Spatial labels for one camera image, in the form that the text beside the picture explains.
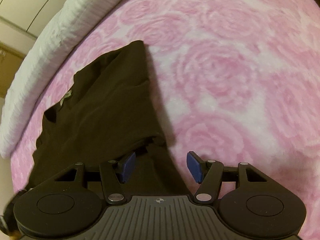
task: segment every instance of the bed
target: bed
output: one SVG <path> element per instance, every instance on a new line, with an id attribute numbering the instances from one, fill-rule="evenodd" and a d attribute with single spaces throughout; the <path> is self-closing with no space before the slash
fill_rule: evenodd
<path id="1" fill-rule="evenodd" d="M 28 181 L 44 111 L 61 100 L 73 75 L 103 53 L 143 40 L 152 101 L 190 190 L 198 187 L 186 167 L 190 150 L 225 165 L 249 162 L 303 200 L 300 236 L 320 239 L 314 0 L 79 1 L 67 0 L 51 20 L 8 91 L 0 153 L 11 156 L 15 191 Z"/>

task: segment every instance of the rose pattern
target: rose pattern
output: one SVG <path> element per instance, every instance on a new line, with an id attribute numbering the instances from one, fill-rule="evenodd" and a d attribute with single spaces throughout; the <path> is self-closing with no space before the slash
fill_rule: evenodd
<path id="1" fill-rule="evenodd" d="M 188 151 L 225 165 L 247 161 L 304 201 L 300 236 L 320 239 L 319 21 L 313 0 L 123 0 L 39 98 L 12 155 L 14 190 L 28 181 L 44 111 L 74 73 L 141 39 L 151 99 L 190 190 L 198 185 L 186 168 Z"/>

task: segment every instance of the silver screw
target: silver screw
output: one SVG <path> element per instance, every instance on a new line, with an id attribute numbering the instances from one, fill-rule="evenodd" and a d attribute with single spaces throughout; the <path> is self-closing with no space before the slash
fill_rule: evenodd
<path id="1" fill-rule="evenodd" d="M 114 193 L 114 194 L 109 195 L 108 199 L 110 201 L 117 202 L 117 201 L 123 200 L 124 196 L 122 194 L 119 194 L 119 193 Z"/>
<path id="2" fill-rule="evenodd" d="M 196 196 L 196 199 L 199 201 L 209 201 L 212 197 L 209 194 L 201 193 Z"/>

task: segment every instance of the gray ridged plate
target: gray ridged plate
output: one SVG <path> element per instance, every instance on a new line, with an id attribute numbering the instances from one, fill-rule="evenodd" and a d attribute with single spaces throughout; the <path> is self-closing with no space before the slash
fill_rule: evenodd
<path id="1" fill-rule="evenodd" d="M 109 207 L 87 231 L 69 240 L 248 240 L 225 227 L 213 209 L 187 196 L 134 196 Z M 296 236 L 287 240 L 298 240 Z M 33 240 L 24 236 L 21 240 Z"/>

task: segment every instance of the black object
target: black object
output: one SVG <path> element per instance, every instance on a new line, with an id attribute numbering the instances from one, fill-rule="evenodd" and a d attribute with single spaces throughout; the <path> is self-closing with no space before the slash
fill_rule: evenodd
<path id="1" fill-rule="evenodd" d="M 224 167 L 189 152 L 188 168 L 201 184 L 193 197 L 124 192 L 134 164 L 135 153 L 99 167 L 75 163 L 21 195 L 14 215 L 22 240 L 300 239 L 303 202 L 248 163 Z M 236 189 L 218 199 L 223 181 Z M 103 197 L 88 190 L 92 182 Z"/>

